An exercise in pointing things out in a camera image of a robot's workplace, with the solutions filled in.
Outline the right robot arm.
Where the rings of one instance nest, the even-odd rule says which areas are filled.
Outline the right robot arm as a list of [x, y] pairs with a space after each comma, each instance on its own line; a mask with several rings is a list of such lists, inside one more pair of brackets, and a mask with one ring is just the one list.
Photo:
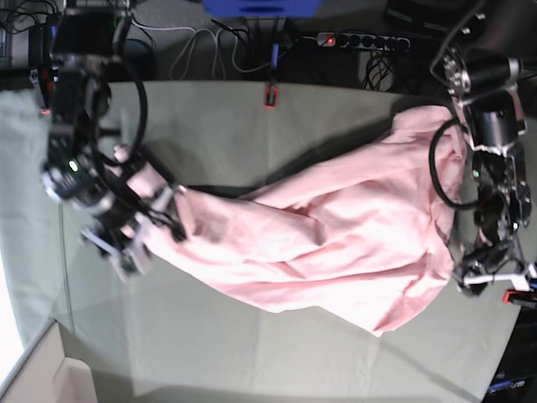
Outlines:
[[107, 73], [113, 65], [125, 70], [138, 93], [138, 127], [125, 165], [135, 163], [147, 126], [146, 91], [123, 59], [132, 21], [129, 1], [108, 6], [67, 1], [50, 48], [56, 81], [41, 181], [51, 199], [69, 202], [93, 218], [82, 237], [109, 254], [126, 248], [128, 239], [122, 229], [144, 210], [140, 198], [127, 188], [120, 163], [98, 147], [99, 121], [111, 101]]

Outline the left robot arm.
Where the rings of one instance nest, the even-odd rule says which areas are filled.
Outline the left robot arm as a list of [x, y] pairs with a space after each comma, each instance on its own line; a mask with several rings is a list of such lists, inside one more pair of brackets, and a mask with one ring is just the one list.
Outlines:
[[[435, 132], [429, 169], [433, 187], [448, 207], [474, 213], [474, 247], [453, 271], [459, 289], [470, 296], [495, 281], [508, 281], [522, 293], [536, 289], [536, 267], [524, 257], [518, 235], [529, 225], [532, 210], [519, 140], [526, 122], [518, 82], [535, 24], [534, 1], [476, 1], [448, 31], [429, 66], [456, 109], [456, 116]], [[436, 173], [436, 146], [452, 127], [461, 129], [472, 150], [475, 201], [451, 200]]]

